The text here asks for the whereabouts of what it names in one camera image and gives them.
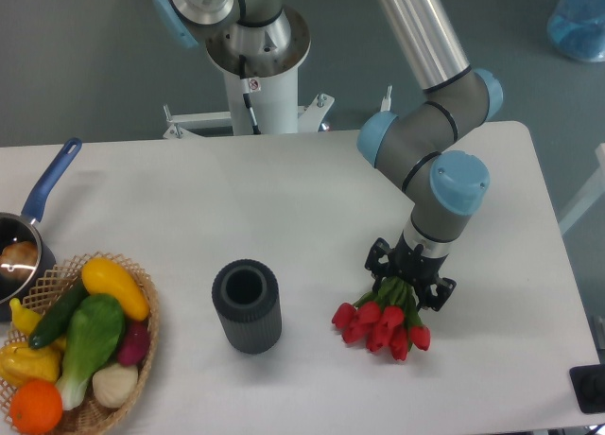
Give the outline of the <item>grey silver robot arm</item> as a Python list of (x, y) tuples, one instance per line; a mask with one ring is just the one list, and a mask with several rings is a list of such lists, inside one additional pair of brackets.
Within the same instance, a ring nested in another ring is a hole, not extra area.
[[(320, 128), (329, 98), (298, 104), (298, 69), (310, 36), (284, 0), (152, 1), (181, 46), (205, 46), (228, 93), (225, 114), (169, 115), (172, 134), (224, 124), (236, 135)], [(503, 91), (491, 73), (471, 67), (440, 0), (379, 2), (425, 100), (406, 116), (383, 107), (359, 132), (359, 152), (413, 203), (398, 243), (375, 241), (366, 267), (377, 287), (399, 277), (412, 286), (418, 307), (439, 310), (456, 285), (441, 276), (441, 266), (490, 184), (487, 167), (454, 144), (500, 109)]]

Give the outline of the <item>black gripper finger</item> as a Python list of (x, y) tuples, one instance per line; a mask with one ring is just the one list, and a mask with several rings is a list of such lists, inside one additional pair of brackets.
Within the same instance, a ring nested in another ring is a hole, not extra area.
[(372, 291), (378, 291), (382, 281), (389, 277), (391, 247), (382, 237), (377, 238), (372, 244), (365, 261), (364, 268), (371, 274), (373, 279)]
[(420, 282), (415, 286), (417, 309), (439, 312), (457, 286), (454, 279), (437, 276), (431, 283)]

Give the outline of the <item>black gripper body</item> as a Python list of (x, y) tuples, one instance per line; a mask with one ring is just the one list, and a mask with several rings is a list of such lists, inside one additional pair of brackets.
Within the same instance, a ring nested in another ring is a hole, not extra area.
[(410, 284), (418, 287), (436, 285), (451, 245), (451, 241), (429, 238), (408, 221), (393, 250), (393, 267)]

